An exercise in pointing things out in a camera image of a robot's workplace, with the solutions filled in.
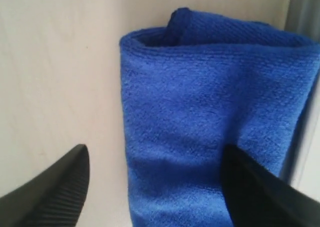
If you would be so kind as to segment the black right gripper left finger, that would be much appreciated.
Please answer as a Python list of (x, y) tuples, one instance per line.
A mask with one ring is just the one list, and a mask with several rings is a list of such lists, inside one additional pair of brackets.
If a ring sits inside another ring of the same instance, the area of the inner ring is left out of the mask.
[(89, 182), (88, 148), (78, 144), (38, 176), (0, 198), (0, 225), (74, 227)]

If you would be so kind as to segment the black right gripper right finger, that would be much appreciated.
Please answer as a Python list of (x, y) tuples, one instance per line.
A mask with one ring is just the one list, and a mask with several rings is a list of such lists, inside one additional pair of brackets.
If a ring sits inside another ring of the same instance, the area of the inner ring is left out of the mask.
[(235, 145), (223, 150), (220, 181), (235, 227), (319, 227), (320, 204)]

